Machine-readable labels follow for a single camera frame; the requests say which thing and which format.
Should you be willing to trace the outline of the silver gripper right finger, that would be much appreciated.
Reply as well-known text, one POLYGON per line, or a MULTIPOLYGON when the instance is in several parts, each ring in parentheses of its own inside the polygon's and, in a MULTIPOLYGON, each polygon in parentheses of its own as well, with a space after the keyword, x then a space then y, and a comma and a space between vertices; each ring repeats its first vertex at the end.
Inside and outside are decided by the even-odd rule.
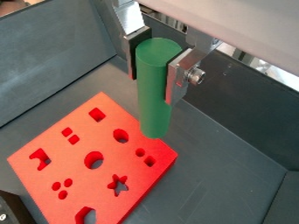
POLYGON ((218 48, 222 41, 190 27, 186 42, 191 45, 167 64, 164 101, 170 106, 184 97, 188 85, 202 84, 206 72, 201 69, 202 60, 218 48))

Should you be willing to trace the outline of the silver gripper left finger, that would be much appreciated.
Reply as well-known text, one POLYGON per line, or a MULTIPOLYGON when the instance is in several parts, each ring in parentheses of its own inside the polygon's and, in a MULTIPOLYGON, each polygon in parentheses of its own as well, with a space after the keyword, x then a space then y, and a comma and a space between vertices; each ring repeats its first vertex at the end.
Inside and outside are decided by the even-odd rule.
POLYGON ((136 47, 152 37, 152 29, 146 25, 136 0, 112 0, 116 21, 120 25, 123 49, 126 52, 128 75, 136 79, 136 47))

